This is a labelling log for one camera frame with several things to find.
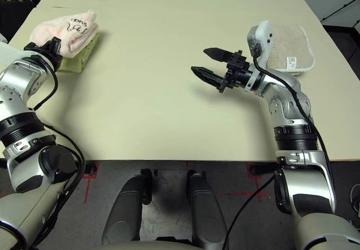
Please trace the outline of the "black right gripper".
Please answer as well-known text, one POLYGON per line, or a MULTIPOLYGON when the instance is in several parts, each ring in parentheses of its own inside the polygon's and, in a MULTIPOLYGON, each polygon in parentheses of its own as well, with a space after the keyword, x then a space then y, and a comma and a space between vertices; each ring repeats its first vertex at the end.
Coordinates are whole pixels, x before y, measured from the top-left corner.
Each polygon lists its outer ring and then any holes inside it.
POLYGON ((207 68, 192 66, 191 70, 195 76, 218 89, 220 93, 226 87, 246 87, 252 72, 249 70, 250 63, 246 61, 246 57, 242 55, 241 50, 231 53, 217 47, 211 47, 204 49, 203 52, 213 60, 227 63, 227 72, 224 77, 221 77, 207 68))

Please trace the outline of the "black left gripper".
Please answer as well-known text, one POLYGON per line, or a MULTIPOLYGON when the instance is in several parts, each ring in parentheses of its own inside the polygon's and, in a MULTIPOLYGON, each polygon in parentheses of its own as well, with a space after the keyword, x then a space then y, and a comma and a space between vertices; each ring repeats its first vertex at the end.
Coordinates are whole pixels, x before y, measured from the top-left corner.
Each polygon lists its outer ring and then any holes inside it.
POLYGON ((24 47, 24 51, 34 51, 43 56, 45 56, 51 62, 54 70, 58 70, 61 62, 62 56, 60 55, 61 48, 61 39, 53 37, 51 40, 47 41, 42 46, 37 46, 34 42, 28 43, 24 47))

